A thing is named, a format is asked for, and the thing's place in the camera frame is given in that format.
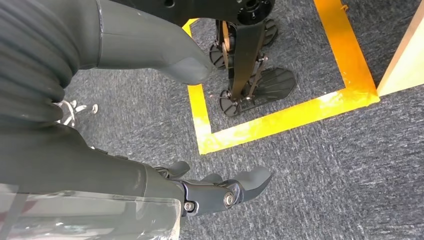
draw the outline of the carpet floor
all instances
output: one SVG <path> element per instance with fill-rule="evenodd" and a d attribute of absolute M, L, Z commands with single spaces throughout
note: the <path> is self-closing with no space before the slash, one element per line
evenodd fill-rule
<path fill-rule="evenodd" d="M 378 84 L 419 0 L 343 0 Z M 217 104 L 228 82 L 215 70 L 203 85 L 212 131 L 218 131 L 343 88 L 312 0 L 278 0 L 270 66 L 293 70 L 298 85 L 284 100 L 225 117 Z M 192 26 L 205 51 L 214 21 Z M 187 178 L 224 178 L 254 166 L 274 177 L 255 200 L 230 211 L 192 217 L 182 240 L 424 239 L 424 86 L 380 103 L 207 155 L 199 155 L 187 87 L 151 69 L 80 71 L 67 100 L 98 104 L 79 116 L 91 146 L 152 166 L 187 161 Z"/>

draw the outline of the gray sleeve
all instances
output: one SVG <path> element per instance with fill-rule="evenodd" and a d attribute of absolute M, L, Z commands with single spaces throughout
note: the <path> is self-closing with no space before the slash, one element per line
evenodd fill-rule
<path fill-rule="evenodd" d="M 188 84 L 209 73 L 206 57 L 182 30 L 140 14 L 107 0 L 0 0 L 0 183 L 28 193 L 184 199 L 182 189 L 150 166 L 93 150 L 76 130 L 55 123 L 63 113 L 53 103 L 63 99 L 63 88 L 81 68 L 156 68 Z M 135 29 L 109 28 L 116 17 L 122 18 L 120 26 Z M 165 52 L 178 49 L 173 45 L 148 51 L 170 38 L 151 43 L 154 39 L 142 33 L 156 31 L 160 37 L 159 29 L 167 25 L 168 35 L 179 29 L 177 41 L 186 54 Z M 122 50 L 106 35 L 132 43 Z M 143 46 L 136 49 L 136 43 Z M 128 54 L 114 55 L 116 48 Z"/>

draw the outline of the wooden panel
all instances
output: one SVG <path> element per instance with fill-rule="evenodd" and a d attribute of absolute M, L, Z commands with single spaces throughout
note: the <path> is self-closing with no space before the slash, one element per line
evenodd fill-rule
<path fill-rule="evenodd" d="M 424 1 L 418 7 L 380 85 L 379 96 L 424 84 Z"/>

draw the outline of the clear plastic sheet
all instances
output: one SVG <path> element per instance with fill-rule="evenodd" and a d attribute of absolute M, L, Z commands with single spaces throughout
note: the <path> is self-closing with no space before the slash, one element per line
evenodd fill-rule
<path fill-rule="evenodd" d="M 178 240 L 181 203 L 91 192 L 16 193 L 0 184 L 0 239 Z"/>

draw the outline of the screw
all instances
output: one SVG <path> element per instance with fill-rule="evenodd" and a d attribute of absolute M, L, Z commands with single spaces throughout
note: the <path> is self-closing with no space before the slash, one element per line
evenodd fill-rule
<path fill-rule="evenodd" d="M 224 196 L 224 205 L 226 208 L 230 208 L 234 204 L 234 195 L 232 192 L 227 192 Z"/>
<path fill-rule="evenodd" d="M 184 203 L 184 210 L 186 210 L 187 212 L 191 212 L 195 209 L 195 204 L 192 202 L 186 202 Z"/>

